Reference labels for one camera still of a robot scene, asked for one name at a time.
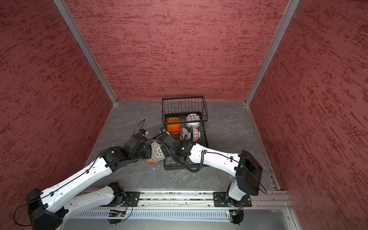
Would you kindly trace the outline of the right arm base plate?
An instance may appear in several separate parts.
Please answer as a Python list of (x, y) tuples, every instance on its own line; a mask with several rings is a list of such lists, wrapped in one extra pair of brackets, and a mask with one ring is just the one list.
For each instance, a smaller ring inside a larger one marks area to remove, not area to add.
[(214, 206), (219, 207), (233, 207), (233, 208), (249, 208), (252, 206), (252, 201), (249, 195), (244, 195), (240, 201), (227, 196), (226, 192), (213, 193)]

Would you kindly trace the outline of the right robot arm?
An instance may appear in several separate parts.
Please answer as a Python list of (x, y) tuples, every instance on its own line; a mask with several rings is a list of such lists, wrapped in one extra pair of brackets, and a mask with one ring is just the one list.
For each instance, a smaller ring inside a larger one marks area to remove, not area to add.
[(165, 157), (192, 173), (199, 172), (204, 165), (219, 169), (234, 178), (230, 183), (225, 199), (228, 204), (237, 206), (245, 196), (258, 196), (266, 193), (261, 183), (263, 168), (254, 156), (243, 150), (240, 154), (226, 153), (204, 147), (191, 140), (179, 141), (163, 133), (154, 140)]

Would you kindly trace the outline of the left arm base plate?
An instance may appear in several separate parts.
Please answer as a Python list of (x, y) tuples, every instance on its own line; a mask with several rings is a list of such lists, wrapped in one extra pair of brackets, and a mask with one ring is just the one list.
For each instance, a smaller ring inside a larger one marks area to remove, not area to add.
[(141, 192), (122, 192), (117, 194), (112, 202), (114, 207), (137, 207)]

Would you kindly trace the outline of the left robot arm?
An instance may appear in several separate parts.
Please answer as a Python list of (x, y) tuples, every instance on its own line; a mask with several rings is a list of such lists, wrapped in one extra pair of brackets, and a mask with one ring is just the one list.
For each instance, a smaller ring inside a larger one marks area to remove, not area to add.
[(150, 157), (149, 140), (134, 134), (123, 146), (102, 150), (91, 164), (64, 181), (44, 190), (32, 190), (26, 204), (32, 229), (56, 230), (69, 216), (99, 206), (128, 208), (129, 200), (117, 182), (88, 194), (80, 192), (118, 169)]

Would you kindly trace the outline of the blue patterned bowl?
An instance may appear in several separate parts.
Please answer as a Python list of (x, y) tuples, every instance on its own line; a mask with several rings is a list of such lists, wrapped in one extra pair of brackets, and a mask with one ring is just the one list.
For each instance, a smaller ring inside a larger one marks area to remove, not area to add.
[(189, 134), (190, 134), (189, 140), (194, 141), (194, 142), (199, 141), (199, 139), (201, 137), (200, 131), (194, 126), (192, 126), (189, 129)]

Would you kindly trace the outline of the white bowl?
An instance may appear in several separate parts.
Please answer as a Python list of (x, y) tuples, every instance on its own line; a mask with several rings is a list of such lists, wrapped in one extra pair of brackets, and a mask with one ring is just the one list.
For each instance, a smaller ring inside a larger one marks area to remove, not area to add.
[(200, 122), (200, 116), (198, 114), (195, 114), (195, 113), (191, 113), (189, 114), (187, 117), (186, 117), (186, 126), (188, 128), (191, 128), (191, 127), (195, 127), (195, 128), (198, 128), (201, 124)]

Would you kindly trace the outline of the orange bowl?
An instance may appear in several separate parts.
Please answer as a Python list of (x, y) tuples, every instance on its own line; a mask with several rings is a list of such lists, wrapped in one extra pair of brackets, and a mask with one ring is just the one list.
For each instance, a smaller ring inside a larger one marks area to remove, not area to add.
[(168, 124), (166, 125), (167, 131), (170, 135), (179, 135), (181, 132), (182, 125), (180, 119), (177, 117), (171, 117), (167, 119)]

